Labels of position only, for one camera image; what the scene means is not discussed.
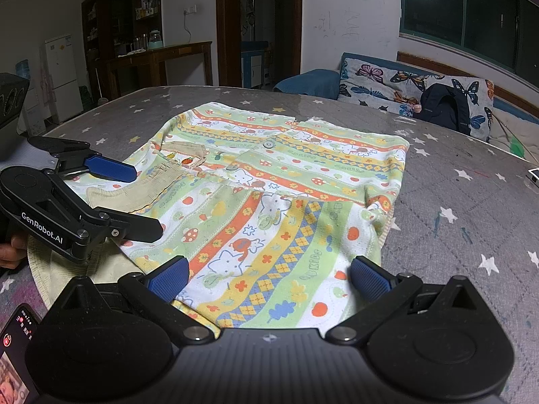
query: window frame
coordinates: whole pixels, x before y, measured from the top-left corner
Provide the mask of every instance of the window frame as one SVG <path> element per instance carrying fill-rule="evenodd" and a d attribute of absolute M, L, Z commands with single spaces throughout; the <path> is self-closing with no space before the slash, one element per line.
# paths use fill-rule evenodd
<path fill-rule="evenodd" d="M 480 52 L 476 52 L 475 50 L 472 50 L 472 49 L 467 48 L 467 47 L 464 46 L 464 40 L 465 40 L 465 34 L 466 34 L 466 17 L 467 17 L 468 0 L 463 1 L 463 29 L 462 29 L 462 35 L 461 35 L 461 39 L 460 39 L 460 44 L 457 44 L 457 43 L 454 43 L 454 42 L 451 42 L 451 41 L 447 41 L 445 39 L 438 38 L 437 36 L 432 36 L 432 35 L 428 35 L 426 33 L 416 32 L 416 31 L 404 28 L 404 14 L 405 14 L 405 8 L 406 8 L 406 0 L 401 0 L 401 22 L 400 22 L 399 31 L 401 33 L 405 33 L 405 34 L 408 34 L 410 36 L 421 37 L 421 38 L 428 39 L 428 40 L 433 41 L 433 42 L 437 42 L 437 43 L 446 45 L 447 47 L 452 47 L 452 48 L 460 50 L 462 52 L 466 52 L 468 54 L 476 56 L 479 59 L 482 59 L 482 60 L 487 61 L 487 62 L 489 62 L 491 64 L 494 64 L 495 66 L 497 66 L 497 67 L 499 67 L 499 68 L 501 68 L 501 69 L 503 69 L 505 71 L 508 71 L 511 74 L 516 75 L 517 77 L 521 77 L 516 72 L 517 63 L 518 63 L 518 57 L 519 57 L 519 54 L 521 52 L 521 41 L 520 41 L 521 40 L 521 38 L 520 38 L 521 1 L 522 0 L 516 0 L 516 31 L 515 31 L 515 48 L 513 50 L 513 67 L 508 67 L 505 64 L 500 63 L 500 62 L 498 62 L 497 60 L 495 60 L 493 58 L 485 56 L 485 55 L 481 54 Z M 529 82 L 528 80 L 526 80 L 526 82 L 530 83 L 532 86 L 535 86 L 532 82 Z"/>

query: human hand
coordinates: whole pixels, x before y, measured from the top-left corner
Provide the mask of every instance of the human hand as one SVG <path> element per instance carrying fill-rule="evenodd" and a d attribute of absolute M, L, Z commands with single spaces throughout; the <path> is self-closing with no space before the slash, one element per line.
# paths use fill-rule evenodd
<path fill-rule="evenodd" d="M 11 243 L 0 244 L 0 267 L 15 269 L 26 258 L 26 241 L 28 234 L 16 233 Z"/>

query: window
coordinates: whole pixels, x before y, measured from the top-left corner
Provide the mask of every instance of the window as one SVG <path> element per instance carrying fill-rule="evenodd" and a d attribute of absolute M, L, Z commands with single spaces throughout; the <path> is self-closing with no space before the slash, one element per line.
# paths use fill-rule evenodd
<path fill-rule="evenodd" d="M 528 0 L 403 0 L 401 31 L 460 48 L 539 87 L 539 7 Z"/>

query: textured blue pad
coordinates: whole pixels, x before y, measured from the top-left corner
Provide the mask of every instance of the textured blue pad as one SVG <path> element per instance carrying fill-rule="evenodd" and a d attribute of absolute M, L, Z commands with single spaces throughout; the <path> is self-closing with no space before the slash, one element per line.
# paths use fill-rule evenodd
<path fill-rule="evenodd" d="M 90 173 L 107 179 L 120 182 L 133 182 L 136 179 L 135 167 L 102 156 L 86 158 L 84 165 L 90 169 Z"/>
<path fill-rule="evenodd" d="M 391 285 L 387 279 L 357 258 L 352 260 L 350 276 L 356 290 L 369 302 L 374 302 L 381 295 L 391 290 Z"/>
<path fill-rule="evenodd" d="M 147 281 L 147 288 L 168 304 L 174 300 L 189 282 L 189 261 L 187 261 L 187 258 L 182 257 L 167 267 L 169 263 L 163 265 L 165 267 L 164 270 L 160 271 L 158 267 L 148 274 Z"/>

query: white refrigerator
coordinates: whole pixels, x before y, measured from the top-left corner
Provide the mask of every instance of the white refrigerator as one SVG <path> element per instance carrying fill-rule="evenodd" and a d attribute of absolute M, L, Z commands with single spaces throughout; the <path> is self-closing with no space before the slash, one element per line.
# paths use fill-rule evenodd
<path fill-rule="evenodd" d="M 62 123 L 83 111 L 71 35 L 45 41 L 45 56 L 51 89 L 54 92 L 51 114 Z"/>

